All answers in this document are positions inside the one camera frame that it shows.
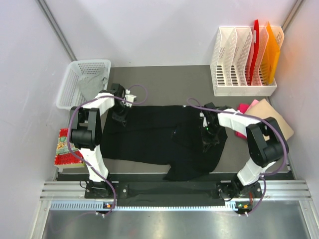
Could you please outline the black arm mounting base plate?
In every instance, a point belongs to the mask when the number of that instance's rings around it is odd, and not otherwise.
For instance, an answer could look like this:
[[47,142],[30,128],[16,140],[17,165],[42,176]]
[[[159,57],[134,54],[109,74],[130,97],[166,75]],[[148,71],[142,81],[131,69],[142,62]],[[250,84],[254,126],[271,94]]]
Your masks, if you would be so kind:
[[233,188],[229,181],[187,181],[187,182],[113,182],[117,199],[139,197],[203,196],[208,199],[244,198],[257,199],[262,196],[259,183],[241,191]]

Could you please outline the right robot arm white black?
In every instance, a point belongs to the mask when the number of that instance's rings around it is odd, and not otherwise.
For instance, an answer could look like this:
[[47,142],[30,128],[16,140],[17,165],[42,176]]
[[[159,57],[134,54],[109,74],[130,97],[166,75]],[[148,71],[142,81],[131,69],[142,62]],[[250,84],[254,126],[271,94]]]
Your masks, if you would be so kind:
[[247,138],[249,160],[231,183],[219,190],[228,201],[236,196],[246,196],[259,177],[289,152],[279,124],[273,117],[258,119],[244,116],[228,106],[217,108],[214,103],[208,103],[201,110],[200,119],[203,120],[200,131],[204,152],[221,142],[221,131],[225,128]]

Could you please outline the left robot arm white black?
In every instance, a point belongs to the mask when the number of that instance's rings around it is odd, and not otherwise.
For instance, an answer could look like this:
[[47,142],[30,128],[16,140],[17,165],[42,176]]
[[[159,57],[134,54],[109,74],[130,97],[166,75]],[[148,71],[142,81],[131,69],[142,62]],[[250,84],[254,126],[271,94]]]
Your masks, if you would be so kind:
[[93,99],[73,107],[70,111],[69,142],[81,153],[88,168],[85,198],[109,198],[113,196],[113,185],[106,181],[109,170],[105,166],[100,149],[102,140],[101,115],[111,109],[112,119],[126,125],[129,109],[136,96],[120,84],[110,90],[101,90]]

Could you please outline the black daisy print t shirt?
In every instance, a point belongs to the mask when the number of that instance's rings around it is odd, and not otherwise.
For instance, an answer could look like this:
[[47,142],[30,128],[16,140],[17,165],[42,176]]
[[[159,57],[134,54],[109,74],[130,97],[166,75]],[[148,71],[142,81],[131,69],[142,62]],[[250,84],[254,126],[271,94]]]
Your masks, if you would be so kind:
[[187,181],[209,174],[217,167],[226,140],[225,128],[218,142],[204,150],[200,110],[190,106],[135,106],[125,125],[109,110],[100,144],[104,158],[169,165],[165,179]]

